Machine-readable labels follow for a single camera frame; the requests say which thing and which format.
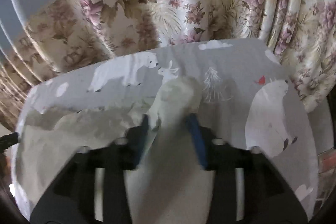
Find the beige hooded jacket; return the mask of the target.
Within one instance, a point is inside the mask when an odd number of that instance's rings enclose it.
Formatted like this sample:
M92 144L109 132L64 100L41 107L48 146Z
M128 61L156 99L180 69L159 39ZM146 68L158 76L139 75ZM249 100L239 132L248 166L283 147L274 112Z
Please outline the beige hooded jacket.
M202 92L192 77L155 98L26 119L17 179L31 223L205 223L213 175L184 124Z

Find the grey animal print bedsheet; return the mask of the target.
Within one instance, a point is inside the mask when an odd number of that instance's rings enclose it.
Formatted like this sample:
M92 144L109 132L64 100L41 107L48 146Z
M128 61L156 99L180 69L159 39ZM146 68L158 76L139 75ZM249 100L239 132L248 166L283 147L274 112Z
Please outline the grey animal print bedsheet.
M260 145L313 216L318 163L309 118L286 67L258 39L211 40L138 52L87 65L33 87L12 150L15 201L29 218L63 162L65 142L42 150L43 133L111 140L148 110L168 80L201 86L200 122L238 148ZM121 128L113 129L119 122Z

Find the blue floral curtain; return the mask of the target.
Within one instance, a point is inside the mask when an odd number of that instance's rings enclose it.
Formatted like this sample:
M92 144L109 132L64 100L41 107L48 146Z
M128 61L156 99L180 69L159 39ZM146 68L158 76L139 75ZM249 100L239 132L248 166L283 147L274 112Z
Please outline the blue floral curtain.
M335 0L1 0L1 124L33 86L113 57L177 43L258 38L306 111L335 87Z

